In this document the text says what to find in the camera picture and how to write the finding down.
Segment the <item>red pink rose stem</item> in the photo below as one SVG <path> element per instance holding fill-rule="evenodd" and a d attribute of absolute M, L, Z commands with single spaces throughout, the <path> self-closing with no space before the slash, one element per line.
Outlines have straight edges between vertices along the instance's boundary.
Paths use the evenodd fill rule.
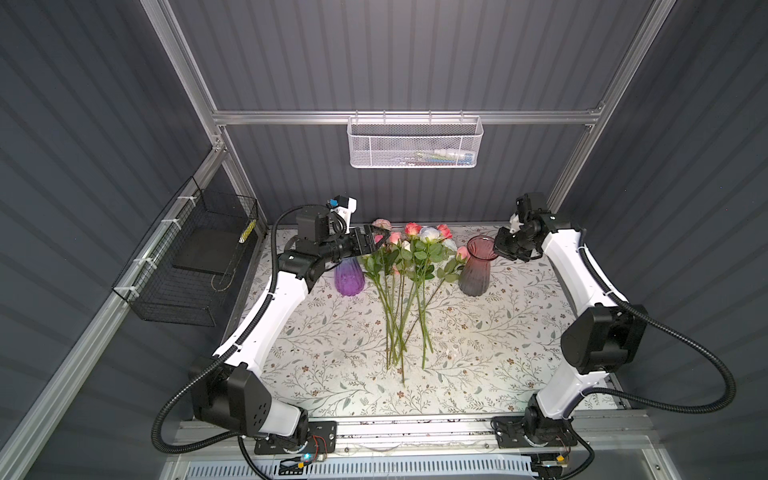
<path fill-rule="evenodd" d="M 451 279 L 456 271 L 457 247 L 452 241 L 452 233 L 446 225 L 437 227 L 423 227 L 415 243 L 413 252 L 415 257 L 415 270 L 418 281 L 418 318 L 422 334 L 422 367 L 426 367 L 427 352 L 433 352 L 432 342 L 427 327 L 427 308 L 431 298 L 427 297 L 426 283 L 438 278 L 440 283 L 436 287 L 436 293 L 440 286 Z"/>

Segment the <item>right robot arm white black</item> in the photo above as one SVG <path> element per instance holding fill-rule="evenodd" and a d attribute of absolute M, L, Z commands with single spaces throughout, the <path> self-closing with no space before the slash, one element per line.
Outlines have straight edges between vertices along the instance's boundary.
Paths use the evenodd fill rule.
<path fill-rule="evenodd" d="M 516 199 L 516 213 L 494 240 L 494 252 L 508 260 L 549 260 L 574 312 L 575 321 L 562 333 L 561 365 L 526 407 L 521 431 L 536 447 L 575 436 L 566 421 L 583 398 L 610 373 L 632 362 L 645 323 L 624 312 L 619 293 L 594 261 L 586 231 L 568 217 L 552 212 L 546 196 L 527 193 Z"/>

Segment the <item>light pink rose stem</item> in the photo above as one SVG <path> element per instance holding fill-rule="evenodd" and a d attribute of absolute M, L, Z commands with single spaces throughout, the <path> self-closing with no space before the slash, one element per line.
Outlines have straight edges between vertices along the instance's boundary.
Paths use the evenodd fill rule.
<path fill-rule="evenodd" d="M 458 281 L 468 259 L 469 252 L 465 246 L 452 248 L 448 241 L 425 245 L 411 254 L 404 264 L 404 274 L 411 281 L 406 306 L 416 309 L 416 319 L 406 330 L 405 342 L 419 328 L 425 348 L 433 349 L 427 327 L 428 309 L 444 285 Z"/>

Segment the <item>pink glass vase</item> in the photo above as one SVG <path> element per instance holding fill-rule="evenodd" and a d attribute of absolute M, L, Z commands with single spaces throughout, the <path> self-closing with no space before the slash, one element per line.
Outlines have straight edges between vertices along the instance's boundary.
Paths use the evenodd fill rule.
<path fill-rule="evenodd" d="M 476 235 L 467 243 L 468 258 L 459 278 L 460 290 L 468 296 L 484 294 L 490 285 L 491 264 L 497 258 L 494 239 Z"/>

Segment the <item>white spray rose stem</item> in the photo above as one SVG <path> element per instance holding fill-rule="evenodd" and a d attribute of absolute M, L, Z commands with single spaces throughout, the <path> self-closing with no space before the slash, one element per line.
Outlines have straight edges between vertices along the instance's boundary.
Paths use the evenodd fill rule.
<path fill-rule="evenodd" d="M 386 317 L 386 365 L 404 378 L 413 337 L 420 338 L 422 367 L 434 351 L 428 310 L 443 285 L 458 279 L 462 260 L 450 232 L 424 228 L 393 234 L 375 265 Z"/>

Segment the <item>deep pink rose stem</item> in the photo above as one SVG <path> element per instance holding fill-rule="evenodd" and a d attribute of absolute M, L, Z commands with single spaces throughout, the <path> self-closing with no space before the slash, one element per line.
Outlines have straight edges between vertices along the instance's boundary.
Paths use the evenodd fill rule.
<path fill-rule="evenodd" d="M 422 227 L 416 223 L 408 223 L 404 232 L 397 232 L 392 242 L 392 250 L 395 254 L 392 269 L 397 277 L 395 281 L 397 299 L 395 300 L 394 314 L 397 333 L 401 340 L 406 337 L 405 330 L 408 317 L 416 302 L 415 295 L 418 290 L 419 277 L 415 270 L 413 250 L 421 229 Z"/>

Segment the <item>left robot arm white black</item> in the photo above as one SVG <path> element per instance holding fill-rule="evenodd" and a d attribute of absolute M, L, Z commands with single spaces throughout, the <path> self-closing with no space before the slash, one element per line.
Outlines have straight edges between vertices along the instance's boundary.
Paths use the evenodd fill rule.
<path fill-rule="evenodd" d="M 353 227 L 355 199 L 337 196 L 326 205 L 293 208 L 298 233 L 284 248 L 270 239 L 272 273 L 257 303 L 236 330 L 195 372 L 191 388 L 197 419 L 228 432 L 277 437 L 290 448 L 309 435 L 306 410 L 275 399 L 261 380 L 266 360 L 296 308 L 332 266 L 376 252 L 373 227 Z"/>

